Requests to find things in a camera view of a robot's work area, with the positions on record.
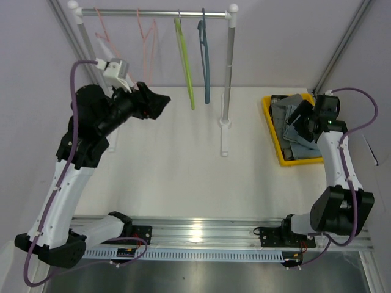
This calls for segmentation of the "light blue denim garment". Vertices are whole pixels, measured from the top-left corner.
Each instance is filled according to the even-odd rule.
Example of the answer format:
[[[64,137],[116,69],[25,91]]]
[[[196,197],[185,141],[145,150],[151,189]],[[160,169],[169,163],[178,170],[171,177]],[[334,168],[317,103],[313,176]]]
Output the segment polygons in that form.
[[[282,137],[288,142],[288,146],[283,149],[283,155],[286,161],[321,157],[317,144],[314,141],[308,142],[301,137],[293,125],[285,124]]]

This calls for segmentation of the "white skirt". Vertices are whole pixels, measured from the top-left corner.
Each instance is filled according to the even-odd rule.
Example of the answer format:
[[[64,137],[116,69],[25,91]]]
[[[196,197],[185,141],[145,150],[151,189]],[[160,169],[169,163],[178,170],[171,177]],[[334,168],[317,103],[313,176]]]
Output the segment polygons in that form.
[[[112,50],[112,48],[110,48],[109,43],[103,37],[97,36],[96,39],[106,59],[121,58],[119,54],[117,54],[115,51]],[[134,82],[134,79],[129,71],[126,74],[125,79],[130,87],[136,86],[136,83]]]

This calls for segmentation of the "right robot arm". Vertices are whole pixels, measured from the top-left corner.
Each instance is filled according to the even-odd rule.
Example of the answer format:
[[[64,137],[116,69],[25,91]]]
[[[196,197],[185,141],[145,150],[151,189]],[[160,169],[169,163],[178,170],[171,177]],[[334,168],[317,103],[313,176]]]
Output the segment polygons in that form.
[[[315,103],[303,101],[290,115],[299,136],[317,144],[323,158],[326,189],[307,214],[288,215],[279,231],[286,246],[299,242],[301,235],[332,234],[347,236],[348,245],[357,236],[375,203],[374,195],[364,191],[357,179],[349,154],[348,136],[351,133],[344,121],[338,119],[340,100],[331,94],[316,97]]]

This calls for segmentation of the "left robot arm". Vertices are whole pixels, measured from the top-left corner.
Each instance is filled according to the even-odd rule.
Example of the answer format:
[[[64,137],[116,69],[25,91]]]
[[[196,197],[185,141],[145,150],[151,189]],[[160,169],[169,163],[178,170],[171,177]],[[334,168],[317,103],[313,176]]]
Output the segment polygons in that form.
[[[85,251],[104,242],[128,243],[133,220],[120,212],[83,228],[72,229],[71,220],[81,194],[109,147],[108,135],[129,118],[156,120],[171,98],[152,92],[143,82],[136,89],[114,89],[112,96],[95,84],[75,93],[77,116],[71,117],[60,141],[51,191],[34,226],[15,238],[15,245],[32,252],[50,266],[71,269]]]

